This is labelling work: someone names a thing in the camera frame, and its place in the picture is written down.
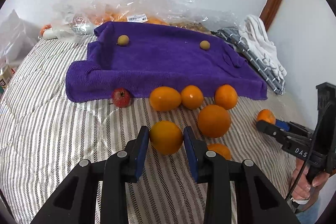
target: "blue gripper pad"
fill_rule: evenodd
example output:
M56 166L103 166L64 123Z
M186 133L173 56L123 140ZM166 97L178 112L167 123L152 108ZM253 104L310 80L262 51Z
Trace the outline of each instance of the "blue gripper pad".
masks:
M194 180L197 182L198 181L197 158L196 158L193 143L191 142L189 131L187 128L183 130L183 139L184 139L184 147L187 153L191 175L193 176Z
M144 135L143 135L141 144L140 144L139 154L137 155L137 158L135 160L135 163L136 163L135 177L137 181L142 175L143 166L145 164L148 142L149 142L149 131L148 131L148 128L146 127L146 129L144 130Z
M285 131L289 131L289 130L290 130L289 125L288 125L286 122L284 122L284 121L281 121L281 120L276 119L276 120L275 120L275 125L276 125L277 127L282 128L282 129L285 130Z

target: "blue jeans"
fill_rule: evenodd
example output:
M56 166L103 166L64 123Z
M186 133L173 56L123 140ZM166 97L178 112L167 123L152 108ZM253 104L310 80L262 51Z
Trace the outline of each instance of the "blue jeans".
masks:
M301 222L301 224L314 224L319 216L319 208L320 208L320 199L310 206L307 210L297 213L296 217Z

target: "person's arm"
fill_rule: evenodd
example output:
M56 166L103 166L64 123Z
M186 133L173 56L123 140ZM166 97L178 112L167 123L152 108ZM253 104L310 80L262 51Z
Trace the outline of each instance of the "person's arm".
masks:
M293 175L292 175L292 182L291 185L294 183L294 180L296 179L300 168L303 165L303 160L300 159L296 159L296 168L293 171ZM320 172L314 179L312 182L312 186L315 187L315 191L312 193L312 195L310 196L310 187L311 185L308 183L307 179L306 179L306 175L308 173L309 168L306 166L302 176L300 177L293 193L292 193L292 197L296 200L305 200L310 198L310 200L308 201L308 203L306 205L304 205L303 207L303 211L307 210L311 205L313 205L318 197L319 197L319 192L320 190L323 188L323 186L325 185L325 183L327 182L328 178L330 177L330 175L326 172Z

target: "striped bedspread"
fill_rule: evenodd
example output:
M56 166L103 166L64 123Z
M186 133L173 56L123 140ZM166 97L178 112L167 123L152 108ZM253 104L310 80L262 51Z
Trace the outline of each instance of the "striped bedspread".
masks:
M86 58L87 43L41 40L17 70L0 104L0 188L18 223L30 223L70 170L81 160L105 160L124 149L141 125L160 120L189 125L197 138L226 144L235 161L252 159L279 190L288 191L294 158L276 141L256 131L255 117L271 109L277 118L304 124L288 94L268 92L265 101L240 97L230 110L232 125L219 139L203 137L197 129L199 109L179 107L155 112L148 99L135 99L126 109L110 100L73 103L65 93L65 74L75 60ZM212 104L206 98L202 107ZM174 155L162 156L148 146L143 175L137 184L127 184L129 223L203 223L206 184L197 185L188 168L184 146ZM96 203L100 222L101 184ZM236 199L232 192L232 222L236 223Z

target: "human hand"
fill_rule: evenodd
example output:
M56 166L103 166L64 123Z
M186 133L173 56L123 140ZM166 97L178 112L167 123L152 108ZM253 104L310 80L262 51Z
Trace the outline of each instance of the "human hand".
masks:
M293 171L293 175L292 175L292 183L291 185L293 185L294 180L297 178L297 175L301 169L303 165L303 160L300 159L296 159L296 168ZM310 197L310 187L311 185L308 183L307 179L306 179L306 175L308 174L308 166L305 167L293 193L292 193L292 197L296 200L305 200L308 199ZM320 191L322 189L322 187L324 186L324 184L327 182L328 178L329 178L330 174L326 173L326 172L320 172L318 173L318 175L313 179L312 181L312 186L316 187L315 191Z

